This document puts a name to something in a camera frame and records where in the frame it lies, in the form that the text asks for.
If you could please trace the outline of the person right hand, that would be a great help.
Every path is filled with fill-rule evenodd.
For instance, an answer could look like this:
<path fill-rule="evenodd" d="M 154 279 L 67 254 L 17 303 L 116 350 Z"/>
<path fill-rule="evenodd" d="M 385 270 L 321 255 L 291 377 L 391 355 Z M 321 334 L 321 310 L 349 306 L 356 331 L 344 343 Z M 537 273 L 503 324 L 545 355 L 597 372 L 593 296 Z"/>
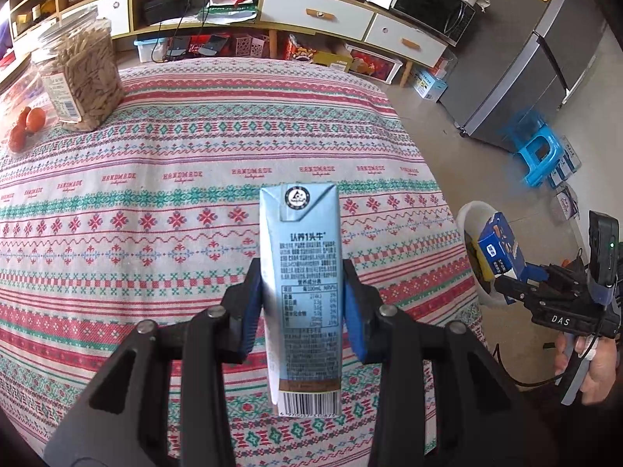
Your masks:
<path fill-rule="evenodd" d="M 569 356 L 567 337 L 560 333 L 555 340 L 554 374 L 559 375 L 567 368 Z M 617 344 L 613 339 L 602 337 L 598 342 L 595 356 L 580 387 L 582 403 L 596 405 L 603 403 L 617 382 Z"/>

